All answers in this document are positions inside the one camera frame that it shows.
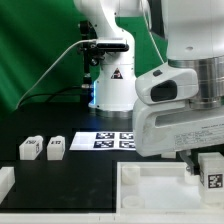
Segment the green wall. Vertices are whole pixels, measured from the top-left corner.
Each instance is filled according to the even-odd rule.
[[[80,40],[80,20],[85,18],[73,0],[0,0],[0,120],[58,56]],[[136,76],[160,65],[143,18],[118,18],[117,23],[136,39]],[[156,42],[165,58],[166,42]],[[97,69],[92,73],[96,78]],[[73,50],[31,94],[80,85],[82,76],[82,56]]]

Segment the warning label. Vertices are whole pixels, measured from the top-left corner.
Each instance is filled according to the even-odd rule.
[[[121,72],[118,68],[116,68],[114,74],[112,75],[111,79],[123,79]]]

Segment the cable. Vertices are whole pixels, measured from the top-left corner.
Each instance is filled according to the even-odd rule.
[[[64,89],[61,89],[59,91],[57,91],[56,93],[53,93],[46,101],[45,103],[48,103],[50,102],[55,96],[57,96],[58,94],[60,93],[63,93],[63,92],[66,92],[66,91],[69,91],[69,90],[73,90],[73,89],[82,89],[80,86],[70,86],[70,87],[66,87]]]
[[[78,44],[81,43],[91,43],[96,41],[96,39],[92,39],[92,40],[81,40],[78,41],[74,44],[72,44],[69,48],[67,48],[67,50],[64,51],[64,53],[61,54],[61,56],[50,66],[50,68],[39,78],[39,80],[37,80],[37,82],[20,98],[19,102],[16,105],[16,109],[18,109],[19,105],[21,104],[21,101],[28,95],[29,92],[31,92],[41,81],[43,78],[45,78],[45,76],[55,67],[55,65],[58,64],[58,62],[71,50],[73,49],[75,46],[77,46]]]
[[[158,47],[157,47],[157,45],[156,45],[156,42],[155,42],[155,40],[154,40],[154,38],[153,38],[153,36],[152,36],[151,31],[150,31],[149,22],[147,21],[147,18],[146,18],[145,12],[144,12],[144,4],[143,4],[143,1],[142,1],[142,0],[141,0],[141,5],[142,5],[142,13],[143,13],[143,17],[144,17],[145,25],[146,25],[146,27],[147,27],[147,31],[148,31],[148,33],[149,33],[149,37],[150,37],[150,39],[151,39],[151,41],[152,41],[152,44],[153,44],[153,46],[154,46],[154,48],[155,48],[155,50],[156,50],[156,53],[157,53],[157,55],[158,55],[160,61],[162,62],[162,64],[164,64],[165,62],[164,62],[164,60],[163,60],[163,58],[162,58],[162,56],[161,56],[161,54],[160,54],[160,52],[159,52],[159,49],[158,49]]]
[[[54,97],[55,96],[80,96],[80,94],[69,94],[69,93],[39,93],[39,94],[33,94],[33,95],[30,95],[30,96],[28,96],[28,97],[26,97],[26,98],[23,98],[23,100],[20,102],[20,104],[18,105],[18,108],[19,107],[21,107],[21,105],[25,102],[25,101],[27,101],[27,100],[29,100],[29,99],[31,99],[31,98],[33,98],[33,97],[38,97],[38,96],[52,96],[52,95],[54,95]]]

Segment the black table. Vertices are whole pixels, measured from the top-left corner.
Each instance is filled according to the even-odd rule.
[[[135,151],[70,151],[77,131],[132,131],[132,121],[91,115],[80,103],[33,103],[1,123],[0,168],[13,166],[16,179],[1,213],[114,213],[117,162],[162,161]],[[36,135],[44,137],[43,151],[20,161],[19,145]],[[57,135],[66,138],[64,158],[48,161],[46,146]]]

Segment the white cube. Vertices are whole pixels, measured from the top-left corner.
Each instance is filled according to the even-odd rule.
[[[43,137],[29,137],[19,146],[20,160],[35,160],[43,150]]]
[[[220,153],[201,153],[199,194],[208,204],[224,203],[224,157]]]
[[[62,136],[50,139],[47,146],[48,160],[62,160],[65,153],[65,138]]]
[[[2,167],[0,170],[0,204],[15,183],[13,167]]]

